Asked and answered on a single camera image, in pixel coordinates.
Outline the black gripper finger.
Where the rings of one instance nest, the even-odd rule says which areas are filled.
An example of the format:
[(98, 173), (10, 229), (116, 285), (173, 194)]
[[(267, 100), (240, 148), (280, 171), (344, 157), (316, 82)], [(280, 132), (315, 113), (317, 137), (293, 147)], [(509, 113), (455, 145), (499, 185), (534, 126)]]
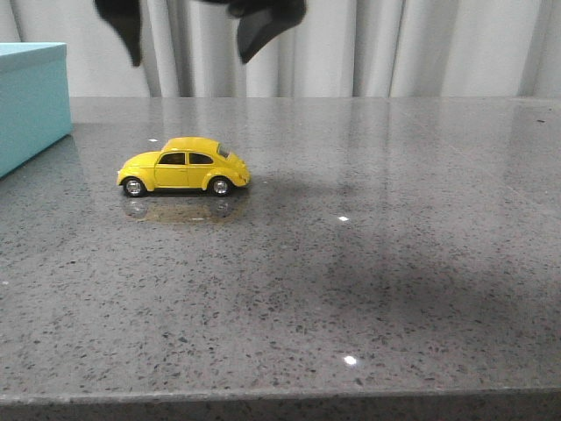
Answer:
[(242, 63), (247, 64), (269, 41), (302, 22), (306, 2), (229, 1), (228, 12), (239, 19), (238, 53)]
[(123, 41), (133, 67), (139, 67), (141, 53), (141, 9), (139, 0), (95, 0), (96, 11)]

